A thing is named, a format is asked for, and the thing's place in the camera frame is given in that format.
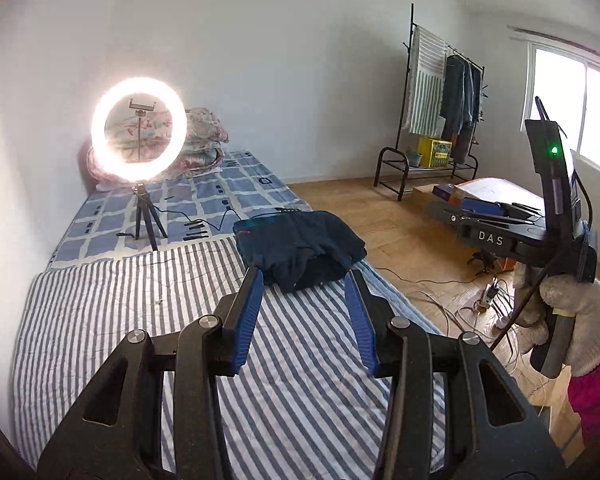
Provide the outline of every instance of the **bed sheet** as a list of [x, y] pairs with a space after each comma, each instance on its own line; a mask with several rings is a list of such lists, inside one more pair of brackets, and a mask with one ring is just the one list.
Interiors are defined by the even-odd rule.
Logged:
[[[440, 333], [365, 261], [373, 294]], [[40, 274], [16, 343], [16, 440], [35, 465], [80, 391], [134, 328], [181, 330], [236, 292], [244, 267], [235, 239], [204, 240], [166, 251]], [[174, 469], [173, 374], [162, 404], [162, 462]], [[248, 360], [218, 381], [228, 452], [238, 479], [371, 478], [384, 428], [388, 380], [365, 375], [344, 280], [282, 294], [265, 287]], [[432, 469], [444, 457], [444, 391], [434, 381]]]
[[[147, 183], [152, 202], [163, 210], [160, 222], [167, 231], [164, 239], [156, 231], [158, 248], [196, 243], [232, 234], [238, 217], [273, 212], [276, 207], [311, 210], [278, 177], [250, 152], [231, 152], [220, 171], [193, 178]], [[203, 223], [209, 222], [215, 227]], [[96, 192], [90, 195], [54, 251], [49, 269], [80, 266], [98, 260], [119, 260], [151, 251], [144, 223], [140, 237], [119, 237], [132, 233], [136, 224], [136, 197], [130, 189]]]

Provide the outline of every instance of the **magenta clothing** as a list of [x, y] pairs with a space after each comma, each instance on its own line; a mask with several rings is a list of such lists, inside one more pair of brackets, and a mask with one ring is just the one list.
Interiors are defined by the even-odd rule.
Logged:
[[600, 364], [582, 377], [572, 377], [569, 402], [582, 420], [582, 437], [588, 446], [600, 432]]

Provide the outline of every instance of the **clothes rack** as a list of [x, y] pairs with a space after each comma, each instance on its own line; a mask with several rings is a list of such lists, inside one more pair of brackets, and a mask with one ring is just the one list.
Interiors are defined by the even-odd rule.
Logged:
[[[407, 181], [407, 179], [409, 179], [410, 174], [423, 174], [424, 175], [424, 176], [416, 176], [416, 177], [410, 178], [410, 180], [417, 180], [417, 179], [421, 179], [421, 178], [431, 178], [431, 172], [435, 172], [436, 176], [441, 176], [440, 175], [441, 172], [444, 173], [444, 172], [449, 171], [450, 172], [449, 176], [451, 176], [452, 178], [458, 177], [459, 179], [463, 180], [464, 182], [467, 182], [468, 180], [475, 179], [475, 175], [478, 173], [478, 159], [475, 155], [472, 155], [472, 153], [471, 153], [472, 146], [474, 144], [478, 144], [478, 142], [476, 142], [476, 140], [474, 138], [472, 138], [472, 143], [469, 146], [469, 153], [467, 155], [469, 158], [473, 159], [473, 161], [474, 161], [473, 165], [469, 164], [469, 163], [457, 164], [455, 162], [452, 162], [452, 163], [448, 164], [447, 166], [440, 167], [440, 168], [411, 167], [409, 165], [409, 161], [407, 160], [406, 154], [404, 152], [401, 152], [398, 149], [398, 145], [400, 144], [400, 134], [402, 133], [402, 121], [404, 120], [404, 108], [405, 108], [405, 104], [407, 102], [409, 73], [411, 70], [411, 47], [412, 47], [412, 43], [413, 43], [413, 33], [415, 30], [415, 27], [418, 26], [418, 24], [413, 21], [413, 16], [414, 16], [414, 4], [411, 4], [411, 24], [410, 24], [410, 28], [409, 28], [409, 44], [407, 45], [407, 44], [403, 43], [403, 45], [407, 48], [407, 70], [406, 70], [406, 74], [405, 74], [405, 78], [404, 78], [404, 92], [402, 94], [402, 108], [400, 109], [400, 123], [398, 124], [398, 133], [395, 137], [395, 145], [394, 146], [385, 146], [384, 148], [382, 148], [382, 150], [380, 150], [380, 153], [378, 154], [378, 164], [376, 165], [376, 176], [374, 177], [374, 187], [377, 187], [378, 184], [381, 184], [382, 186], [386, 187], [387, 189], [390, 189], [391, 191], [393, 191], [394, 193], [397, 193], [398, 202], [400, 202], [400, 200], [402, 200], [402, 197], [405, 193], [413, 191], [413, 188], [404, 189], [405, 185], [406, 185], [406, 181]], [[480, 70], [480, 72], [482, 73], [482, 81], [484, 81], [484, 66], [480, 66], [477, 63], [473, 62], [470, 58], [468, 58], [467, 56], [462, 54], [458, 49], [452, 47], [451, 45], [447, 44], [446, 47], [450, 51], [455, 53], [456, 56], [462, 57], [462, 59], [464, 59], [466, 62], [470, 63], [472, 66], [475, 66], [478, 70]], [[475, 133], [475, 127], [477, 126], [477, 123], [478, 123], [478, 121], [475, 121], [472, 135]], [[399, 160], [384, 160], [384, 154], [386, 152], [395, 153], [396, 155], [400, 156], [400, 159]], [[399, 170], [402, 173], [402, 177], [398, 178], [398, 179], [393, 179], [393, 180], [380, 180], [380, 171], [382, 169], [383, 164], [388, 165], [391, 168], [394, 168], [395, 170]], [[465, 170], [473, 170], [474, 173], [473, 173], [471, 179], [464, 178], [456, 173], [457, 171], [465, 171]], [[394, 187], [389, 186], [389, 183], [391, 183], [391, 182], [400, 182], [400, 189], [395, 189]]]

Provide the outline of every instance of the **small black tripod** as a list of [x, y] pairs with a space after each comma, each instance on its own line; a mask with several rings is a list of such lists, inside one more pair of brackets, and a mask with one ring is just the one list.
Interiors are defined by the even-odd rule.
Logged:
[[144, 218], [144, 226], [146, 227], [146, 233], [149, 235], [149, 241], [151, 242], [151, 247], [154, 251], [158, 250], [158, 244], [155, 242], [155, 234], [154, 234], [154, 225], [151, 220], [151, 216], [154, 217], [155, 223], [160, 229], [160, 233], [164, 238], [167, 238], [167, 233], [162, 227], [162, 223], [160, 222], [160, 217], [158, 216], [158, 211], [155, 208], [153, 202], [151, 202], [151, 197], [146, 192], [146, 188], [144, 184], [136, 184], [134, 187], [134, 193], [138, 196], [138, 204], [136, 205], [136, 240], [140, 237], [140, 221], [141, 217]]

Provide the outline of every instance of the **glove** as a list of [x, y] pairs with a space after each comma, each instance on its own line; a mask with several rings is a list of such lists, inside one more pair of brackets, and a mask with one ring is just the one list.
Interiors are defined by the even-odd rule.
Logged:
[[[513, 286], [517, 306], [534, 282], [539, 269], [516, 264]], [[571, 343], [564, 364], [571, 366], [571, 375], [581, 377], [600, 364], [600, 282], [579, 283], [573, 276], [562, 274], [542, 280], [539, 293], [531, 297], [516, 321], [518, 347], [529, 352], [534, 345], [544, 344], [549, 332], [544, 322], [544, 303], [557, 309], [562, 316], [575, 316]]]

